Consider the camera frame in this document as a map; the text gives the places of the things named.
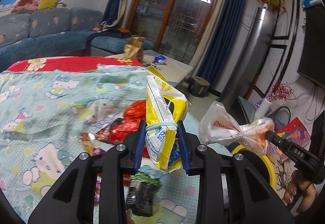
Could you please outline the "black green snack packet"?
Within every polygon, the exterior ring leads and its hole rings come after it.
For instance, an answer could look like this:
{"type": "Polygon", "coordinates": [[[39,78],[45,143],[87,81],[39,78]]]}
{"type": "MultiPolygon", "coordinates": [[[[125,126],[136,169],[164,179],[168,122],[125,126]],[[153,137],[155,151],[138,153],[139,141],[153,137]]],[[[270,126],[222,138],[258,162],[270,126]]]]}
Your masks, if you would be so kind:
{"type": "Polygon", "coordinates": [[[131,209],[136,216],[151,217],[154,212],[154,197],[160,187],[160,180],[146,173],[138,172],[131,176],[125,209],[131,209]]]}

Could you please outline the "purple candy wrapper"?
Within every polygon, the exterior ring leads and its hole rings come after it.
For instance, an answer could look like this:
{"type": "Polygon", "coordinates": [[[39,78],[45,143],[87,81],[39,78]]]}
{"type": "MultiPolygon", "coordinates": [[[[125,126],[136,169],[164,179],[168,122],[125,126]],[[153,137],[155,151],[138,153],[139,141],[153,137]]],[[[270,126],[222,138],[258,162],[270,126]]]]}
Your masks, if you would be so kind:
{"type": "Polygon", "coordinates": [[[101,147],[95,145],[94,141],[98,140],[105,144],[120,143],[118,140],[112,140],[111,134],[113,130],[124,122],[123,118],[115,119],[110,125],[100,129],[97,133],[91,134],[87,132],[81,132],[79,134],[80,140],[83,143],[85,151],[91,156],[104,154],[106,151],[101,147]]]}

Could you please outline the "white plastic bag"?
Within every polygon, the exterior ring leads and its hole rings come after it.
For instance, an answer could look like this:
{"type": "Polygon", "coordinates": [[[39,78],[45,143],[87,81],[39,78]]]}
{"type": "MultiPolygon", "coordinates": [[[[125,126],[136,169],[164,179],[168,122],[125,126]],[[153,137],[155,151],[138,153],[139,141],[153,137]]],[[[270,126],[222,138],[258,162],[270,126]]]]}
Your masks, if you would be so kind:
{"type": "Polygon", "coordinates": [[[229,146],[237,142],[257,155],[265,155],[268,146],[265,134],[273,130],[274,122],[268,117],[240,125],[222,103],[214,101],[199,124],[198,138],[203,144],[229,146]]]}

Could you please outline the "red plastic bag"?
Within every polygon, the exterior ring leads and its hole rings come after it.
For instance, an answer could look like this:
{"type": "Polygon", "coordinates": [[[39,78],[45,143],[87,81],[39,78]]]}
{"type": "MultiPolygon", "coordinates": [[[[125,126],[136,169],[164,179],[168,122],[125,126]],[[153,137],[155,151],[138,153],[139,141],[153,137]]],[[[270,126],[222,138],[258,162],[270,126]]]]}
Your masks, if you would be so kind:
{"type": "Polygon", "coordinates": [[[146,101],[133,102],[123,117],[116,119],[109,128],[108,140],[111,144],[123,143],[125,137],[138,130],[141,121],[146,119],[146,101]]]}

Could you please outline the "yellow white snack bag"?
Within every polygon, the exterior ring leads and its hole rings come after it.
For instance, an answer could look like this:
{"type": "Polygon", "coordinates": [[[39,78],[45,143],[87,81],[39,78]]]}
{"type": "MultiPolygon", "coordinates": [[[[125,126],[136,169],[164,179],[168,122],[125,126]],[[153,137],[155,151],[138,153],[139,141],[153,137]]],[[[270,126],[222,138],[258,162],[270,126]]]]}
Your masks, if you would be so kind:
{"type": "Polygon", "coordinates": [[[146,72],[145,144],[152,163],[173,172],[181,167],[177,123],[186,117],[190,103],[153,67],[146,72]]]}

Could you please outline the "white ribbed vase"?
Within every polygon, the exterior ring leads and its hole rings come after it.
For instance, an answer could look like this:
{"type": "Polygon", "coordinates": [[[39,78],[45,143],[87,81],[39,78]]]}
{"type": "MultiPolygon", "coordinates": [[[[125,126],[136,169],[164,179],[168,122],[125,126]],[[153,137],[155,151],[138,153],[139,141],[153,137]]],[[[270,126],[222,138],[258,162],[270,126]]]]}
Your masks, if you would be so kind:
{"type": "Polygon", "coordinates": [[[270,109],[271,105],[271,102],[264,98],[255,112],[255,117],[257,119],[264,117],[267,111],[270,109]]]}

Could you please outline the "red berry branches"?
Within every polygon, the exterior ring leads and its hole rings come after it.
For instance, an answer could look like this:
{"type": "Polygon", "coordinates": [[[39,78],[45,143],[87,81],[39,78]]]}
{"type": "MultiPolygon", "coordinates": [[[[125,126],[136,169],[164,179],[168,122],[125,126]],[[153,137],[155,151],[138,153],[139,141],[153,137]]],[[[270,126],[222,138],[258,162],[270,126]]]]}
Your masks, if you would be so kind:
{"type": "Polygon", "coordinates": [[[293,95],[294,90],[288,84],[277,81],[272,85],[268,95],[268,100],[271,102],[277,100],[287,101],[291,99],[293,95]]]}

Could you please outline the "silver tower air conditioner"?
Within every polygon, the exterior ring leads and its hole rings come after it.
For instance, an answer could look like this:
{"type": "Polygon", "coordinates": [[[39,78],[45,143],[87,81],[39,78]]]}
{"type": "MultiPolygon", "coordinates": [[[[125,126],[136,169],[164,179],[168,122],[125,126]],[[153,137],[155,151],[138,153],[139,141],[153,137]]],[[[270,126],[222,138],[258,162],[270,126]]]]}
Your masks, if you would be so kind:
{"type": "Polygon", "coordinates": [[[256,9],[240,58],[219,101],[229,110],[236,98],[245,97],[257,76],[273,36],[275,18],[266,7],[256,9]]]}

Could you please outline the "Hello Kitty blanket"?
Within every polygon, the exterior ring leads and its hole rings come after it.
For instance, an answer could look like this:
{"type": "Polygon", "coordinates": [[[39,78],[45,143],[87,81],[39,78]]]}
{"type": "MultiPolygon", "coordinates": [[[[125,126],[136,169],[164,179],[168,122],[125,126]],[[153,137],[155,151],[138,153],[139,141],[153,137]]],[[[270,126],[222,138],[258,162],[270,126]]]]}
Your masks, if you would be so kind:
{"type": "Polygon", "coordinates": [[[15,216],[32,211],[95,135],[146,98],[145,68],[1,73],[1,191],[15,216]]]}

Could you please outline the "blue stool box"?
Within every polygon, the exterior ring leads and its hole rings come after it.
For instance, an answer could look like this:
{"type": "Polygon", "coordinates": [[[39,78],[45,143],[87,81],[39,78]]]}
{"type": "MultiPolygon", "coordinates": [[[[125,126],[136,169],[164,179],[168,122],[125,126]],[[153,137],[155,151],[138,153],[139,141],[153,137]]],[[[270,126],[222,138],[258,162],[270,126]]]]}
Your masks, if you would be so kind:
{"type": "Polygon", "coordinates": [[[192,76],[188,83],[188,92],[195,97],[205,97],[210,83],[200,76],[192,76]]]}

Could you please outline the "blue right curtain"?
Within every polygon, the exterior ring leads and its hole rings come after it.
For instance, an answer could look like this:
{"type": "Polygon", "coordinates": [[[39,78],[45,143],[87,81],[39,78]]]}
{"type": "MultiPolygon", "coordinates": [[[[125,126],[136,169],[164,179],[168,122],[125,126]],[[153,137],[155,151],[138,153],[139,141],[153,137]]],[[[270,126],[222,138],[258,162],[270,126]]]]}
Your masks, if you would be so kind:
{"type": "Polygon", "coordinates": [[[246,0],[225,0],[206,55],[196,73],[209,82],[212,89],[221,76],[235,42],[245,2],[246,0]]]}

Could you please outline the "blue wrapper on table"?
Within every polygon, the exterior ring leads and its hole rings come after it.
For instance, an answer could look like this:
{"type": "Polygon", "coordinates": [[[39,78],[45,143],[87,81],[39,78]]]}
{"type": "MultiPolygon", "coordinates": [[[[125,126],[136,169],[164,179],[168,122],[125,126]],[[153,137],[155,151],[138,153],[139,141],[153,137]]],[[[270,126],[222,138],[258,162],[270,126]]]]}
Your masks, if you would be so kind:
{"type": "Polygon", "coordinates": [[[159,55],[154,57],[154,63],[155,64],[165,64],[165,62],[167,61],[167,58],[163,55],[159,55]]]}

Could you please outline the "wooden glass sliding door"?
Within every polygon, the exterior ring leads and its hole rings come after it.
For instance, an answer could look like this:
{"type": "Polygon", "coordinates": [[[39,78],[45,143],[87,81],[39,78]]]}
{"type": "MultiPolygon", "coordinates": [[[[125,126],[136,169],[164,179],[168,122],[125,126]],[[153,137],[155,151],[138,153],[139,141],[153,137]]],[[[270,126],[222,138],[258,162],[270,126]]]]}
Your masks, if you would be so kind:
{"type": "Polygon", "coordinates": [[[127,29],[154,51],[189,64],[217,0],[133,0],[127,29]]]}

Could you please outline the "yellow cushion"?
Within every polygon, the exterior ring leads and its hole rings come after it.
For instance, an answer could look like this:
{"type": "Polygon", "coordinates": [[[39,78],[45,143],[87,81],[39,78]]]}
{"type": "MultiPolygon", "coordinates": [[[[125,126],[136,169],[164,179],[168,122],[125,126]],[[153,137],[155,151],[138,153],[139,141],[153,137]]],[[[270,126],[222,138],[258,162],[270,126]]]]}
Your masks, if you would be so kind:
{"type": "Polygon", "coordinates": [[[41,0],[37,7],[38,10],[54,9],[57,6],[58,0],[41,0]]]}

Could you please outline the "wall television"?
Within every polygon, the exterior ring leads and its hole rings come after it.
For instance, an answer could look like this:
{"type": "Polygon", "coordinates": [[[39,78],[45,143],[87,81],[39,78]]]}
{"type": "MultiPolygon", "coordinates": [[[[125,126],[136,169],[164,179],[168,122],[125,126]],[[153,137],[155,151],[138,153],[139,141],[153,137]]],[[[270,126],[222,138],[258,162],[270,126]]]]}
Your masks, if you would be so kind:
{"type": "Polygon", "coordinates": [[[323,5],[306,9],[305,39],[297,72],[324,89],[325,13],[323,5]]]}

